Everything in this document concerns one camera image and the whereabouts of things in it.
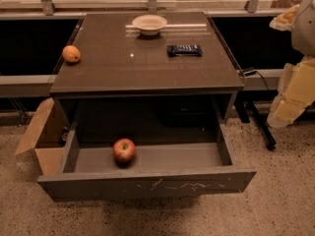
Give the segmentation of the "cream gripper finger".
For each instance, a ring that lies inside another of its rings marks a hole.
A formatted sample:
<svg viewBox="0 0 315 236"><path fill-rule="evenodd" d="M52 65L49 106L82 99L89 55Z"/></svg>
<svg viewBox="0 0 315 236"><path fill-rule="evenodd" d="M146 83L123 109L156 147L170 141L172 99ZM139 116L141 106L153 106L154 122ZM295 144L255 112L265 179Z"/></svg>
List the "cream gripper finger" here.
<svg viewBox="0 0 315 236"><path fill-rule="evenodd" d="M267 118L272 128L292 124L315 101L315 59L304 58L297 65L286 63Z"/></svg>
<svg viewBox="0 0 315 236"><path fill-rule="evenodd" d="M299 5L294 5L285 10L270 21L269 27L274 30L292 31L298 9Z"/></svg>

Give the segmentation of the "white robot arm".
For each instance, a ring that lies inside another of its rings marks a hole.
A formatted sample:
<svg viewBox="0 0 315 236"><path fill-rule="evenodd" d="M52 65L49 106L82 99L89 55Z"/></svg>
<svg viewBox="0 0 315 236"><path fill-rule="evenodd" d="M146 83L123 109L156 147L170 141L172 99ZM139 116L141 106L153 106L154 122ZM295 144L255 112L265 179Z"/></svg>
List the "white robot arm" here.
<svg viewBox="0 0 315 236"><path fill-rule="evenodd" d="M284 65L267 118L270 127L283 128L315 102L315 0L292 6L273 18L270 27L290 31L292 47L303 55L296 65Z"/></svg>

